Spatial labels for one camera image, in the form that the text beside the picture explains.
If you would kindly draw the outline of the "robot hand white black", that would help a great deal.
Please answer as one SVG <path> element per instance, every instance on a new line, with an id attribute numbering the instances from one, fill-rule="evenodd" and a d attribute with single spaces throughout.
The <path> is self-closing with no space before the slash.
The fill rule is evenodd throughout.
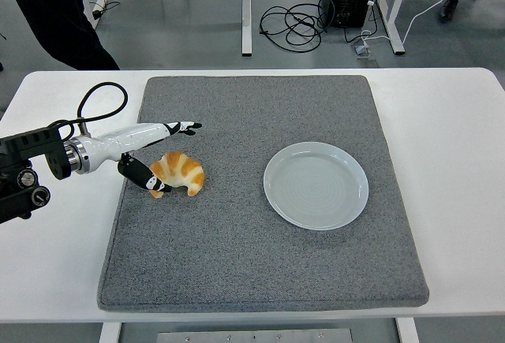
<path id="1" fill-rule="evenodd" d="M 194 121 L 163 123 L 139 123 L 96 138 L 80 138 L 84 148 L 81 154 L 81 173 L 97 170 L 105 161 L 118 164 L 118 172 L 142 189 L 169 192 L 164 183 L 146 165 L 129 153 L 158 142 L 177 133 L 193 135 L 202 124 Z"/>

